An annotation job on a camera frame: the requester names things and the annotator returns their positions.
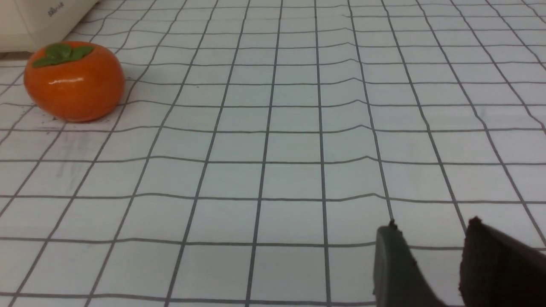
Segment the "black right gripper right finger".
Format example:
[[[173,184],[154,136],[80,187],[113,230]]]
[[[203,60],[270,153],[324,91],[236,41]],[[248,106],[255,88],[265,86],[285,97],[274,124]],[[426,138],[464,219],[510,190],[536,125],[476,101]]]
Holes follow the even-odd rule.
[[[470,219],[459,270],[459,292],[467,307],[543,307],[544,253]]]

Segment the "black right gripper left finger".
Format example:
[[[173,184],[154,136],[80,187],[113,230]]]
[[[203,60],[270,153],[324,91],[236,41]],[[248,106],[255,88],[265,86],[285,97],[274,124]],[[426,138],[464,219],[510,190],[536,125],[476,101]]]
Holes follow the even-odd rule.
[[[394,221],[377,229],[374,258],[377,307],[445,307],[418,267]]]

